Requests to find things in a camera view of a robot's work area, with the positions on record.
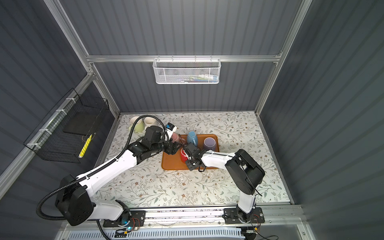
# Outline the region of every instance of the red mug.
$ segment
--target red mug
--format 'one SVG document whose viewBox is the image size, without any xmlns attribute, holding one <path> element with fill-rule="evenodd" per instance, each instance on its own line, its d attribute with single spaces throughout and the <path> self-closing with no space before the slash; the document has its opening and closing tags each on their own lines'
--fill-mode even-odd
<svg viewBox="0 0 384 240">
<path fill-rule="evenodd" d="M 186 160 L 188 160 L 188 156 L 185 153 L 184 149 L 180 151 L 181 161 L 185 163 Z"/>
</svg>

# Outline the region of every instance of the green mug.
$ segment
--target green mug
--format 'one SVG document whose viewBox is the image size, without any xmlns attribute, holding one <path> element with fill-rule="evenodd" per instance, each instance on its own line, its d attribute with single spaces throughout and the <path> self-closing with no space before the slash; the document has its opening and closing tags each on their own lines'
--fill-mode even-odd
<svg viewBox="0 0 384 240">
<path fill-rule="evenodd" d="M 136 119 L 139 118 L 139 116 L 135 116 L 135 117 L 132 117 L 130 119 L 130 126 L 129 126 L 129 130 L 131 130 L 132 126 L 133 126 L 133 123 L 136 121 Z M 136 125 L 135 125 L 135 129 L 134 129 L 135 132 L 142 132 L 144 131 L 144 122 L 142 121 L 142 119 L 139 119 L 139 121 L 137 121 Z"/>
</svg>

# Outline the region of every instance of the yellow marker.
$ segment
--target yellow marker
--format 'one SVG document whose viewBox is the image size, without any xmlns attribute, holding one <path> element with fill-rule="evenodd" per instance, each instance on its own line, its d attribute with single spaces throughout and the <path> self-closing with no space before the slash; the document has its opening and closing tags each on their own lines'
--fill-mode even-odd
<svg viewBox="0 0 384 240">
<path fill-rule="evenodd" d="M 91 139 L 92 139 L 92 134 L 89 136 L 87 141 L 85 141 L 84 147 L 79 154 L 79 158 L 84 157 L 85 151 L 87 151 L 87 148 L 88 148 L 89 143 L 91 142 Z"/>
</svg>

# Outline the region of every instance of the black cable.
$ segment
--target black cable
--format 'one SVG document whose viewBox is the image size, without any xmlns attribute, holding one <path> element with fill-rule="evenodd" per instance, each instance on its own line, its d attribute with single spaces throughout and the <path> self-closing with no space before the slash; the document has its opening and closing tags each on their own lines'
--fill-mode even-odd
<svg viewBox="0 0 384 240">
<path fill-rule="evenodd" d="M 248 178 L 249 183 L 250 183 L 251 186 L 256 190 L 257 194 L 260 195 L 260 196 L 263 196 L 263 195 L 261 195 L 261 194 L 259 193 L 259 191 L 256 189 L 256 187 L 252 184 L 252 182 L 251 182 L 251 180 L 249 179 L 249 177 L 248 177 L 248 175 L 247 175 L 247 173 L 246 173 L 244 167 L 243 167 L 241 164 L 240 164 L 240 167 L 243 169 L 243 171 L 244 171 L 244 173 L 245 173 L 245 176 Z"/>
<path fill-rule="evenodd" d="M 101 234 L 103 235 L 103 237 L 106 239 L 106 240 L 111 240 L 106 234 L 105 232 L 103 231 L 103 229 L 101 228 L 101 224 L 100 224 L 100 220 L 96 220 L 96 223 L 97 223 L 97 227 L 99 228 Z"/>
<path fill-rule="evenodd" d="M 129 145 L 129 143 L 130 143 L 130 141 L 131 141 L 131 137 L 132 137 L 134 128 L 135 128 L 135 126 L 136 126 L 136 123 L 137 123 L 140 119 L 145 118 L 145 117 L 151 117 L 151 118 L 154 118 L 154 119 L 156 119 L 156 120 L 158 120 L 158 121 L 160 122 L 160 124 L 161 124 L 161 126 L 163 127 L 164 132 L 165 132 L 165 134 L 166 134 L 166 136 L 167 136 L 167 140 L 166 140 L 166 142 L 168 142 L 168 141 L 169 141 L 169 136 L 168 136 L 166 127 L 164 126 L 164 123 L 163 123 L 159 118 L 157 118 L 156 116 L 148 115 L 148 114 L 146 114 L 146 115 L 142 115 L 142 116 L 138 117 L 138 118 L 136 119 L 136 121 L 132 124 L 132 128 L 131 128 L 131 131 L 130 131 L 130 133 L 129 133 L 129 137 L 128 137 L 128 140 L 127 140 L 127 142 L 126 142 L 124 148 L 123 148 L 122 151 L 116 156 L 116 158 L 112 159 L 110 162 L 108 162 L 107 164 L 103 165 L 102 167 L 100 167 L 100 168 L 98 168 L 98 169 L 95 169 L 95 171 L 93 171 L 93 172 L 87 174 L 86 176 L 81 177 L 81 178 L 78 178 L 78 179 L 76 179 L 76 180 L 74 180 L 74 181 L 72 181 L 72 182 L 70 182 L 70 183 L 67 183 L 66 185 L 64 185 L 64 186 L 62 186 L 62 187 L 59 187 L 58 189 L 56 189 L 56 190 L 54 190 L 54 191 L 48 193 L 48 194 L 47 194 L 45 197 L 43 197 L 43 198 L 40 200 L 40 202 L 37 204 L 37 207 L 36 207 L 36 214 L 37 214 L 39 217 L 41 217 L 42 219 L 46 219 L 46 220 L 53 220 L 53 221 L 62 221 L 62 220 L 66 220 L 65 217 L 49 216 L 49 215 L 43 213 L 42 210 L 41 210 L 41 207 L 43 206 L 43 204 L 45 203 L 45 201 L 47 201 L 50 197 L 52 197 L 52 196 L 55 195 L 56 193 L 58 193 L 58 192 L 60 192 L 60 191 L 62 191 L 62 190 L 64 190 L 64 189 L 66 189 L 66 188 L 68 188 L 68 187 L 70 187 L 70 186 L 73 186 L 73 185 L 75 185 L 75 184 L 77 184 L 77 183 L 79 183 L 79 182 L 81 182 L 81 181 L 84 181 L 85 179 L 89 178 L 90 176 L 95 175 L 96 173 L 98 173 L 98 172 L 100 172 L 101 170 L 105 169 L 106 167 L 110 166 L 110 165 L 111 165 L 112 163 L 114 163 L 117 159 L 119 159 L 119 158 L 124 154 L 124 152 L 127 150 L 127 148 L 128 148 L 128 145 Z"/>
<path fill-rule="evenodd" d="M 57 221 L 57 220 L 66 220 L 65 217 L 56 217 L 56 216 L 49 216 L 49 215 L 46 215 L 45 213 L 42 212 L 41 210 L 41 207 L 43 206 L 43 204 L 45 203 L 45 201 L 48 200 L 48 198 L 52 197 L 53 195 L 55 195 L 56 193 L 60 192 L 61 190 L 64 190 L 66 189 L 67 187 L 70 187 L 72 185 L 75 185 L 85 179 L 87 179 L 87 177 L 90 177 L 92 175 L 95 175 L 96 173 L 100 172 L 101 170 L 105 169 L 106 167 L 108 167 L 109 165 L 111 165 L 112 163 L 114 163 L 116 161 L 116 159 L 113 159 L 111 160 L 109 163 L 103 165 L 102 167 L 96 169 L 95 171 L 89 173 L 88 175 L 84 176 L 84 177 L 81 177 L 79 179 L 76 179 L 70 183 L 67 183 L 66 185 L 62 186 L 62 187 L 59 187 L 58 189 L 48 193 L 45 197 L 43 197 L 40 202 L 37 204 L 37 207 L 36 207 L 36 214 L 41 217 L 42 219 L 46 219 L 46 220 L 53 220 L 53 221 Z"/>
<path fill-rule="evenodd" d="M 231 217 L 231 216 L 229 216 L 229 215 L 227 215 L 227 214 L 223 214 L 223 215 L 221 215 L 221 217 L 222 217 L 223 219 L 229 219 L 229 218 L 239 218 L 237 215 L 235 215 L 235 216 Z"/>
<path fill-rule="evenodd" d="M 278 240 L 279 239 L 279 237 L 278 236 L 276 236 L 276 235 L 271 235 L 271 236 L 269 236 L 269 237 L 263 237 L 263 236 L 261 236 L 260 235 L 260 237 L 262 237 L 263 239 L 266 239 L 266 240 Z"/>
</svg>

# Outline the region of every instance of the gray corrugated wall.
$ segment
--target gray corrugated wall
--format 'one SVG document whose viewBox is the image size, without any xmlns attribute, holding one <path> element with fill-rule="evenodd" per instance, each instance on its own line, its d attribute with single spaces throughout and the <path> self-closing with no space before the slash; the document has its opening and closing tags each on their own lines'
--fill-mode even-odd
<svg viewBox="0 0 384 240">
<path fill-rule="evenodd" d="M 273 63 L 222 63 L 219 84 L 157 84 L 151 63 L 96 63 L 121 112 L 254 110 Z"/>
<path fill-rule="evenodd" d="M 384 2 L 313 2 L 261 118 L 318 239 L 382 239 Z"/>
<path fill-rule="evenodd" d="M 278 54 L 300 0 L 66 0 L 91 55 Z M 159 85 L 148 63 L 96 63 L 121 112 L 254 110 L 273 63 L 223 63 L 220 83 Z"/>
<path fill-rule="evenodd" d="M 92 83 L 83 94 L 100 97 Z M 113 121 L 114 116 L 108 112 L 80 164 L 44 161 L 37 156 L 32 159 L 0 200 L 1 239 L 54 239 L 61 221 L 48 221 L 38 217 L 35 212 L 37 203 L 45 195 L 57 189 L 63 177 L 69 174 L 75 177 L 93 168 Z M 44 203 L 45 214 L 61 215 L 54 205 L 55 197 Z"/>
<path fill-rule="evenodd" d="M 43 1 L 0 1 L 0 173 L 85 76 Z"/>
<path fill-rule="evenodd" d="M 273 55 L 300 0 L 65 0 L 91 55 Z"/>
<path fill-rule="evenodd" d="M 50 109 L 85 74 L 43 1 L 0 1 L 0 173 Z M 93 84 L 84 94 L 100 96 Z M 58 187 L 62 177 L 93 168 L 113 121 L 109 113 L 81 164 L 32 159 L 0 200 L 1 239 L 55 237 L 61 223 L 40 219 L 36 205 Z M 59 215 L 53 200 L 44 211 Z"/>
</svg>

